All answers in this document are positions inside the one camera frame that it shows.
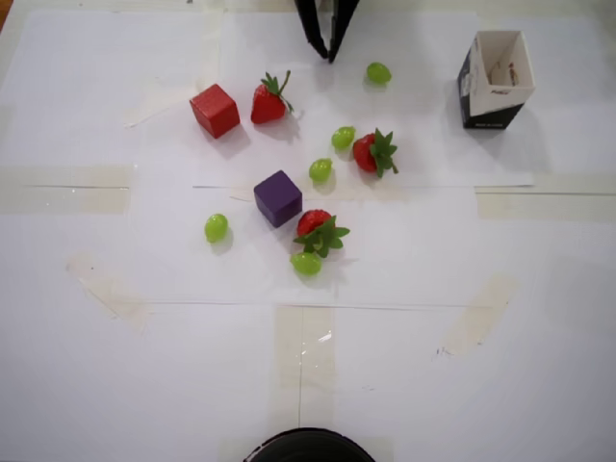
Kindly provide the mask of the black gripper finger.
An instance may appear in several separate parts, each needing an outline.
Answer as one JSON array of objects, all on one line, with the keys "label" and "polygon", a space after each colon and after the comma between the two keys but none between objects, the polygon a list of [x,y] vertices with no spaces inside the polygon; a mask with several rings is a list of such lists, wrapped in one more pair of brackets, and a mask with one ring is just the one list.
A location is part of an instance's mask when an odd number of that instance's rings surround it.
[{"label": "black gripper finger", "polygon": [[308,43],[317,51],[323,59],[329,58],[319,23],[319,15],[315,0],[295,0],[299,19]]},{"label": "black gripper finger", "polygon": [[332,64],[340,50],[359,0],[334,0],[332,4],[331,38],[328,62]]}]

